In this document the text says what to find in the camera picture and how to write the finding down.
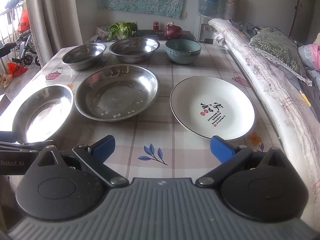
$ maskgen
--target green ceramic bowl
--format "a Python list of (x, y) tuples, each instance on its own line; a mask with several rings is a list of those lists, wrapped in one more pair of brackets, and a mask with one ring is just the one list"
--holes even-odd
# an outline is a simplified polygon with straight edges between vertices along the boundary
[(201, 45), (197, 42), (177, 39), (165, 43), (168, 57), (179, 64), (189, 64), (200, 55)]

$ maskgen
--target dining table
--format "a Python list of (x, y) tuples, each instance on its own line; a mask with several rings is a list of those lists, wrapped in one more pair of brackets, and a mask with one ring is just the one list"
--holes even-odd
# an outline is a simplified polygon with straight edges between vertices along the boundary
[[(61, 62), (63, 55), (74, 47), (61, 49), (3, 112), (0, 116), (0, 130), (12, 130), (12, 122), (19, 107), (37, 90), (52, 84), (64, 84), (76, 93), (81, 82), (93, 72), (121, 64), (115, 55), (109, 52), (111, 44), (105, 43), (107, 49), (99, 64), (80, 72)], [(201, 54), (194, 62), (177, 65), (168, 58), (165, 41), (160, 41), (159, 49), (151, 58), (139, 64), (159, 78), (159, 94), (154, 103), (142, 113), (118, 122), (91, 120), (81, 115), (74, 104), (66, 120), (66, 128), (56, 140), (58, 149), (71, 150), (80, 144), (92, 145), (107, 135), (113, 135), (116, 148), (104, 164), (129, 181), (135, 177), (187, 177), (195, 181), (220, 165), (220, 162), (210, 151), (210, 140), (184, 128), (170, 108), (170, 94), (174, 86), (192, 76), (211, 76), (230, 82), (242, 90), (252, 102), (255, 111), (253, 127), (246, 135), (229, 143), (234, 146), (246, 145), (260, 152), (267, 151), (270, 147), (282, 149), (267, 114), (251, 88), (252, 84), (242, 75), (228, 49), (212, 44), (201, 46)], [(47, 125), (54, 122), (54, 119), (50, 120)], [(21, 176), (10, 176), (13, 190), (20, 180)]]

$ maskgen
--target red bottle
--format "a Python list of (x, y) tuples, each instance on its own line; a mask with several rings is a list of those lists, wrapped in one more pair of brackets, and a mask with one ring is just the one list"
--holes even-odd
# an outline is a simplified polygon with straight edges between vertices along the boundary
[(153, 29), (159, 30), (159, 23), (158, 22), (153, 22)]

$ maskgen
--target red plastic bag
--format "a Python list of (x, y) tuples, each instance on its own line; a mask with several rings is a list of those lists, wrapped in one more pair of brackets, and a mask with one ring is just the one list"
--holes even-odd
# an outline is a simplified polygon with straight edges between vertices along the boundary
[(30, 23), (29, 23), (29, 18), (28, 18), (28, 11), (23, 10), (21, 14), (21, 18), (18, 24), (18, 33), (23, 33), (27, 30), (30, 30)]
[(17, 77), (25, 73), (28, 68), (26, 67), (20, 67), (18, 64), (14, 62), (8, 62), (8, 74), (13, 75), (13, 77)]

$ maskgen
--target lace trim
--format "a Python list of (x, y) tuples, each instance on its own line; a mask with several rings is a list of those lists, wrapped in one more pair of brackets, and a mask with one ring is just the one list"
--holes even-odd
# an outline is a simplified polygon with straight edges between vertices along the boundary
[(287, 64), (283, 63), (281, 60), (279, 60), (277, 57), (271, 55), (270, 53), (268, 52), (265, 52), (264, 50), (262, 49), (258, 49), (258, 48), (255, 48), (255, 50), (260, 54), (262, 55), (263, 57), (265, 57), (267, 60), (273, 62), (273, 63), (276, 63), (276, 64), (279, 64), (281, 65), (282, 67), (286, 68), (287, 70), (289, 70), (292, 74), (294, 74), (297, 78), (299, 78), (300, 80), (302, 80), (303, 82), (305, 82), (308, 86), (312, 87), (312, 81), (309, 80), (308, 78), (304, 78), (303, 76), (299, 75), (297, 72), (295, 72), (294, 70), (292, 70), (291, 68), (289, 68), (287, 66)]

